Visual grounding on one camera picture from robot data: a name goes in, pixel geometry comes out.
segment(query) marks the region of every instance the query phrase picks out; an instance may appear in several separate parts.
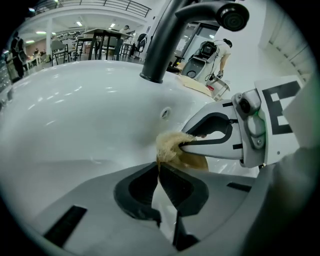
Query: yellow sponge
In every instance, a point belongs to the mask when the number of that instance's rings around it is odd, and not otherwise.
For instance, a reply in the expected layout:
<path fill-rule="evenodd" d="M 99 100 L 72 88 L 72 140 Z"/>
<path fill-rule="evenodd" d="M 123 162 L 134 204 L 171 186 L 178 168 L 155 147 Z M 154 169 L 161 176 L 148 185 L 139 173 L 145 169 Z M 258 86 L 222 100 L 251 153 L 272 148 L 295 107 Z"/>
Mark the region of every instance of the yellow sponge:
<path fill-rule="evenodd" d="M 208 163 L 204 156 L 198 156 L 183 152 L 181 143 L 195 141 L 192 135 L 181 131 L 161 133 L 155 140 L 156 161 L 160 170 L 160 163 L 169 163 L 176 168 L 194 168 L 208 170 Z"/>

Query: black strip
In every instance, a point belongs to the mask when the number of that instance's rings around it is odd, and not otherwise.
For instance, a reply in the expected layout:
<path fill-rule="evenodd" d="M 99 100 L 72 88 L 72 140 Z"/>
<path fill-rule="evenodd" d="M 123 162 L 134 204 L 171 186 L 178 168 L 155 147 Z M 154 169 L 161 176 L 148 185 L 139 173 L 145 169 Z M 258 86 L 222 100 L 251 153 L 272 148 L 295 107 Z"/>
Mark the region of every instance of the black strip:
<path fill-rule="evenodd" d="M 76 226 L 85 215 L 87 209 L 80 206 L 72 206 L 54 225 L 45 233 L 44 237 L 62 247 L 68 240 Z"/>
<path fill-rule="evenodd" d="M 236 189 L 236 190 L 241 190 L 244 192 L 250 192 L 251 190 L 251 186 L 249 185 L 244 185 L 244 184 L 239 184 L 239 183 L 235 183 L 235 182 L 230 182 L 228 185 L 226 185 L 227 187 Z"/>
<path fill-rule="evenodd" d="M 222 104 L 222 107 L 231 107 L 233 106 L 232 102 Z"/>
<path fill-rule="evenodd" d="M 244 148 L 244 146 L 242 145 L 242 143 L 241 143 L 241 144 L 232 145 L 232 147 L 233 147 L 234 150 L 239 150 L 239 149 L 243 149 L 243 148 Z"/>

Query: sink basin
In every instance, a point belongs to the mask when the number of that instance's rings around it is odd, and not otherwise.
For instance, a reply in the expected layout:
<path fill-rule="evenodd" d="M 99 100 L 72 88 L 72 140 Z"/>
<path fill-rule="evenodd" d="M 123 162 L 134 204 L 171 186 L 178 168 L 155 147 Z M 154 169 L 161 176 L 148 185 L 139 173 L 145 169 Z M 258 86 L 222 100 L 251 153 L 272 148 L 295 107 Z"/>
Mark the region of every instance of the sink basin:
<path fill-rule="evenodd" d="M 43 69 L 14 84 L 1 116 L 0 179 L 5 199 L 29 222 L 79 184 L 155 160 L 155 140 L 179 131 L 207 95 L 143 66 L 81 61 Z"/>

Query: chair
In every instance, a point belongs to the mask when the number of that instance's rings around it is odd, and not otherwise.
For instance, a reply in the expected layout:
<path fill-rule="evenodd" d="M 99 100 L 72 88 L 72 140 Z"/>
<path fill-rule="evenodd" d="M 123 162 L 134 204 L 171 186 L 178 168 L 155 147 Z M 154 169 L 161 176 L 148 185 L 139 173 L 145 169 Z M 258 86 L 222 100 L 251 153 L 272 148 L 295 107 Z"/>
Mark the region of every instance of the chair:
<path fill-rule="evenodd" d="M 42 62 L 46 62 L 46 59 L 47 59 L 47 54 L 44 54 L 44 55 L 42 55 L 42 56 L 40 57 L 40 60 L 41 60 Z"/>
<path fill-rule="evenodd" d="M 58 65 L 58 57 L 57 55 L 63 54 L 63 63 L 65 63 L 65 56 L 67 54 L 68 56 L 68 62 L 69 62 L 69 55 L 68 55 L 68 45 L 63 44 L 59 40 L 53 40 L 51 42 L 51 51 L 52 51 L 52 59 L 51 59 L 51 65 L 54 65 L 54 56 L 56 64 Z"/>
<path fill-rule="evenodd" d="M 113 51 L 112 59 L 114 59 L 114 56 L 115 56 L 117 42 L 118 41 L 115 37 L 110 37 L 109 50 Z M 102 49 L 107 51 L 107 45 L 108 45 L 108 38 L 103 41 Z M 108 52 L 105 53 L 105 59 L 107 58 L 108 58 Z"/>
<path fill-rule="evenodd" d="M 70 57 L 71 57 L 71 53 L 76 51 L 76 49 L 73 49 L 73 41 L 71 39 L 66 39 L 61 42 L 65 45 L 68 45 L 68 54 L 70 54 Z"/>

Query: floor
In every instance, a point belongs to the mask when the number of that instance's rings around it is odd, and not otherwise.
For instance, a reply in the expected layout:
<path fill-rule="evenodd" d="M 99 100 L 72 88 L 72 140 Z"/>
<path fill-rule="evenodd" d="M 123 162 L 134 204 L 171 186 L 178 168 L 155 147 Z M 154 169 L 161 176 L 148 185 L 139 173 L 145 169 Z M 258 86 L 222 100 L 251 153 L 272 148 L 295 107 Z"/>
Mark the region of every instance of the floor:
<path fill-rule="evenodd" d="M 81 55 L 81 59 L 79 59 L 79 57 L 77 57 L 77 61 L 87 61 L 88 60 L 88 57 L 89 57 L 89 54 L 82 54 Z M 105 60 L 106 59 L 106 55 L 103 54 L 102 55 L 102 60 Z M 108 55 L 108 60 L 112 60 L 112 55 Z M 130 63 L 136 63 L 136 64 L 141 64 L 143 65 L 144 62 L 141 61 L 140 59 L 138 58 L 133 58 L 133 57 L 129 57 L 129 56 L 121 56 L 120 57 L 120 60 L 121 62 L 130 62 Z M 61 57 L 61 58 L 58 58 L 58 64 L 63 64 L 64 63 L 64 59 Z M 56 59 L 53 60 L 53 65 L 56 66 L 57 65 L 57 62 L 56 62 Z M 43 70 L 43 69 L 46 69 L 46 68 L 50 68 L 52 66 L 51 62 L 48 62 L 48 63 L 40 63 L 39 66 L 34 66 L 34 67 L 31 67 L 29 69 L 29 71 L 25 71 L 24 72 L 24 76 L 28 76 L 30 74 L 33 74 L 35 72 L 38 72 L 40 70 Z"/>

